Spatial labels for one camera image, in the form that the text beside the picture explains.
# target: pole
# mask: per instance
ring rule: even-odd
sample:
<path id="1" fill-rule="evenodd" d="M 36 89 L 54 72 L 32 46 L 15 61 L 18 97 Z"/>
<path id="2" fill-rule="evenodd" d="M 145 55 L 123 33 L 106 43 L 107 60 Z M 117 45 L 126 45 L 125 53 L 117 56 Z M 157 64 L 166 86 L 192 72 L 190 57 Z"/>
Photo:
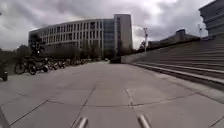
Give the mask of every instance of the pole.
<path id="1" fill-rule="evenodd" d="M 147 38 L 148 38 L 148 33 L 147 33 L 147 28 L 143 28 L 145 32 L 145 52 L 147 52 Z"/>

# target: concrete steps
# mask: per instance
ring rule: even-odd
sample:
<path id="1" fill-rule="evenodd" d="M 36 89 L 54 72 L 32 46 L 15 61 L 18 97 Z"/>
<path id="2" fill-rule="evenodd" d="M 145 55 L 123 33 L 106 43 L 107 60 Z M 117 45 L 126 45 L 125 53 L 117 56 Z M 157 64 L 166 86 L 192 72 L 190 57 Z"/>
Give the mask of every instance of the concrete steps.
<path id="1" fill-rule="evenodd" d="M 171 65 L 171 64 L 160 64 L 160 63 L 148 63 L 148 62 L 138 62 L 138 63 L 224 79 L 224 70 L 214 70 L 214 69 L 207 69 L 207 68 L 198 68 L 198 67 L 190 67 L 190 66 Z"/>
<path id="2" fill-rule="evenodd" d="M 151 65 L 151 64 L 143 64 L 143 63 L 139 63 L 139 62 L 135 62 L 132 63 L 132 65 L 141 67 L 141 68 L 145 68 L 145 69 L 149 69 L 152 71 L 156 71 L 156 72 L 160 72 L 160 73 L 165 73 L 165 74 L 169 74 L 169 75 L 173 75 L 182 79 L 186 79 L 192 82 L 197 82 L 197 83 L 201 83 L 207 86 L 210 86 L 212 88 L 216 88 L 219 90 L 224 91 L 224 79 L 222 78 L 215 78 L 215 77 L 211 77 L 211 76 L 206 76 L 206 75 L 199 75 L 196 73 L 190 73 L 190 72 L 184 72 L 184 71 L 180 71 L 179 69 L 174 70 L 174 69 L 170 69 L 170 68 L 165 68 L 165 67 L 161 67 L 161 66 L 155 66 L 155 65 Z"/>
<path id="3" fill-rule="evenodd" d="M 205 68 L 205 69 L 214 69 L 214 70 L 222 70 L 224 71 L 224 64 L 218 64 L 218 63 L 214 63 L 212 61 L 212 63 L 193 63 L 193 62 L 185 62 L 185 61 L 160 61 L 158 62 L 160 64 L 169 64 L 169 65 L 178 65 L 178 66 L 190 66 L 190 67 L 196 67 L 196 68 Z"/>
<path id="4" fill-rule="evenodd" d="M 224 88 L 224 38 L 149 51 L 133 65 Z"/>

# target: multi-story building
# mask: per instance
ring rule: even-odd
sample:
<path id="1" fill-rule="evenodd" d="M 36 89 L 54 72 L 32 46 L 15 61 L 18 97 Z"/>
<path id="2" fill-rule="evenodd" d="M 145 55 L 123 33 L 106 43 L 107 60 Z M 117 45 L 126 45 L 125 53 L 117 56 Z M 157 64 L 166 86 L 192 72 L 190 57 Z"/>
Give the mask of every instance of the multi-story building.
<path id="1" fill-rule="evenodd" d="M 82 50 L 85 46 L 98 46 L 102 56 L 116 55 L 121 49 L 132 49 L 131 15 L 115 14 L 112 19 L 91 19 L 73 21 L 40 28 L 29 33 L 46 43 L 45 52 L 54 52 L 58 47 L 76 47 Z"/>
<path id="2" fill-rule="evenodd" d="M 209 35 L 224 33 L 224 0 L 215 0 L 199 10 Z"/>

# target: pavement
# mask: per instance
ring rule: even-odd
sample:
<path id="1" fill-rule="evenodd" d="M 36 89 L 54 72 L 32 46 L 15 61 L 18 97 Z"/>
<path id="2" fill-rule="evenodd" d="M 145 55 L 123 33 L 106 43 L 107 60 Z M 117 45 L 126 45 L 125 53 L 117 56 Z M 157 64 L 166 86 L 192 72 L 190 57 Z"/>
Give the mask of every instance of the pavement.
<path id="1" fill-rule="evenodd" d="M 0 105 L 11 128 L 223 128 L 224 94 L 204 85 L 131 65 L 98 62 L 10 76 Z"/>

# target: cloudy sky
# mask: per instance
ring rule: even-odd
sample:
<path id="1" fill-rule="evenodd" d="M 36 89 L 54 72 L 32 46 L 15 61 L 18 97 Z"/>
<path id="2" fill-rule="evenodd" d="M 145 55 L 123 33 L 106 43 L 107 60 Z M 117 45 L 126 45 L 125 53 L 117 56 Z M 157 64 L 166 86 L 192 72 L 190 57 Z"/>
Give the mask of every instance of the cloudy sky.
<path id="1" fill-rule="evenodd" d="M 185 28 L 199 35 L 202 18 L 198 8 L 212 0 L 0 0 L 0 47 L 15 49 L 27 44 L 28 32 L 73 20 L 132 15 L 134 47 L 143 40 L 143 27 L 151 40 L 159 40 Z"/>

